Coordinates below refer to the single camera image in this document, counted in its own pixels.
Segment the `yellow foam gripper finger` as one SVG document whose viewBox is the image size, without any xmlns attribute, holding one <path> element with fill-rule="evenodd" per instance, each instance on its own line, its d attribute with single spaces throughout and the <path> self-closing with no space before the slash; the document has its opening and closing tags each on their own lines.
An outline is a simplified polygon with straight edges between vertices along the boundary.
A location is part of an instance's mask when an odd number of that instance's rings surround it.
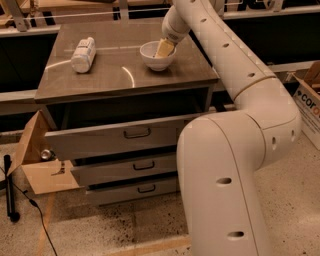
<svg viewBox="0 0 320 256">
<path fill-rule="evenodd" d="M 172 43 L 169 39 L 162 38 L 159 41 L 159 44 L 155 53 L 155 57 L 156 58 L 168 57 L 174 49 L 175 49 L 174 43 Z"/>
</svg>

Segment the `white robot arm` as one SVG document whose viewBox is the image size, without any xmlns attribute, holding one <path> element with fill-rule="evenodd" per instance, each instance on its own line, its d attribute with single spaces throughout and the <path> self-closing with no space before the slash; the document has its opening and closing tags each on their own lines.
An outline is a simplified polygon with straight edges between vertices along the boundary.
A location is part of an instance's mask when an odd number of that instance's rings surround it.
<svg viewBox="0 0 320 256">
<path fill-rule="evenodd" d="M 276 75 L 224 23 L 216 0 L 173 0 L 162 30 L 193 32 L 235 104 L 189 122 L 177 168 L 193 256 L 273 256 L 254 173 L 283 157 L 301 115 Z"/>
</svg>

